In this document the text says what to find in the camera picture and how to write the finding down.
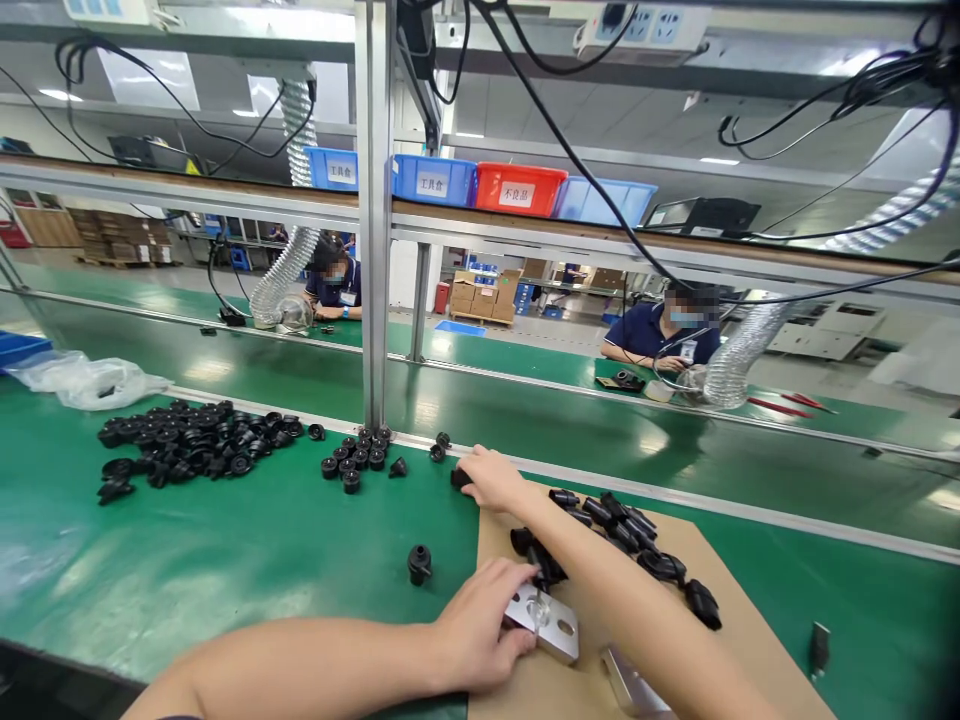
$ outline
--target hand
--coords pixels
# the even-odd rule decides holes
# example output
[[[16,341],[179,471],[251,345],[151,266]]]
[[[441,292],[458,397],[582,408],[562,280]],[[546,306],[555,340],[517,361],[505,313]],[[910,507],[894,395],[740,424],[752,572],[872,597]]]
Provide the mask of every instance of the hand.
[[[529,630],[500,628],[510,598],[536,573],[533,565],[487,560],[453,596],[430,626],[442,692],[491,690],[510,677],[518,657],[536,647]]]
[[[473,453],[460,458],[457,467],[473,480],[460,492],[472,497],[485,510],[519,515],[518,509],[524,507],[530,498],[541,497],[513,463],[483,445],[474,445]]]
[[[650,361],[650,367],[653,368],[653,360]],[[657,360],[657,370],[660,372],[682,373],[687,369],[687,364],[676,355],[667,355]]]
[[[318,320],[339,320],[343,317],[343,308],[328,308],[323,305],[317,305],[313,314]]]

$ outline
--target id badge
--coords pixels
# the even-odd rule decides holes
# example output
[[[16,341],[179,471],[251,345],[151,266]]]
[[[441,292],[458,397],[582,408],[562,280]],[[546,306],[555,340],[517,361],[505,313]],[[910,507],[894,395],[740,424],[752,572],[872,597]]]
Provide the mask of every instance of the id badge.
[[[680,345],[680,359],[687,365],[693,365],[693,355],[697,351],[696,340],[685,340]]]

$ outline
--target blue crate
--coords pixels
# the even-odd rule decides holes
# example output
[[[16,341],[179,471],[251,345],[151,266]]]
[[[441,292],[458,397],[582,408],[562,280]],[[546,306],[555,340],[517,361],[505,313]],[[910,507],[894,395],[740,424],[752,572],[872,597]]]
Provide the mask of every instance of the blue crate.
[[[650,198],[659,189],[656,185],[622,180],[601,180],[600,184],[630,223],[630,227],[640,224]],[[579,176],[568,178],[560,188],[553,208],[553,217],[597,225],[620,225],[607,203],[600,197],[600,193],[585,178]]]
[[[305,147],[310,176],[321,190],[357,191],[357,154],[351,150]]]
[[[422,155],[396,155],[393,193],[417,202],[473,207],[477,164]]]
[[[0,331],[0,375],[6,375],[3,369],[21,360],[26,360],[38,352],[50,350],[53,347],[46,338],[35,338],[29,335],[15,335]]]

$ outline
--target worker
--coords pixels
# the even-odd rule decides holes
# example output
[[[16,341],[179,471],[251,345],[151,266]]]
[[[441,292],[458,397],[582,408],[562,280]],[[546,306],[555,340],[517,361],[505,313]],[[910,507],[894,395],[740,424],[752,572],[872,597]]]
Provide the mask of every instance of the worker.
[[[533,531],[678,718],[779,720],[676,597],[505,456],[478,445],[458,466],[473,480],[462,492]],[[501,630],[510,599],[536,571],[490,559],[430,624],[290,618],[232,632],[176,660],[122,720],[345,720],[417,698],[487,692],[536,645],[527,630]]]
[[[618,362],[653,367],[653,359],[661,349],[673,347],[657,360],[657,369],[679,373],[691,365],[706,365],[720,347],[720,330],[716,323],[716,288],[702,283],[671,285],[656,305],[634,305],[620,318],[603,340],[600,354]],[[685,337],[697,330],[706,332],[690,340]]]
[[[315,269],[307,274],[303,296],[316,318],[324,322],[362,319],[360,263],[347,254],[337,238],[329,239],[315,258]]]

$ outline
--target flexible exhaust duct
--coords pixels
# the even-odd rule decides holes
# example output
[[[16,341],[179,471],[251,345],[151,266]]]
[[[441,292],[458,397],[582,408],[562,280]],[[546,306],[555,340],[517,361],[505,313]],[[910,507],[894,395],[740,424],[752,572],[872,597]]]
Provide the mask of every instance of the flexible exhaust duct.
[[[283,111],[283,134],[287,137],[296,133],[297,128],[310,116],[310,91],[307,83],[297,80],[286,81],[286,91],[280,99]],[[290,162],[290,181],[295,187],[311,187],[310,161],[304,147],[317,144],[313,118],[287,145],[287,158]],[[313,257],[313,250],[320,238],[315,228],[294,227],[290,240],[280,257],[264,278],[250,293],[250,312],[254,324],[259,328],[271,328],[280,322],[280,301],[287,294],[290,284],[296,280],[300,271]]]
[[[960,153],[955,153],[940,187],[933,196],[913,212],[881,227],[857,230],[902,213],[916,204],[926,193],[936,171],[917,181],[899,195],[878,207],[868,217],[851,226],[849,232],[835,235],[820,248],[835,252],[872,255],[900,238],[923,227],[960,201]],[[767,298],[783,297],[767,293]],[[747,401],[747,373],[758,357],[773,341],[780,328],[798,311],[802,303],[758,305],[740,324],[737,332],[717,350],[707,366],[703,397],[712,405],[732,409]]]

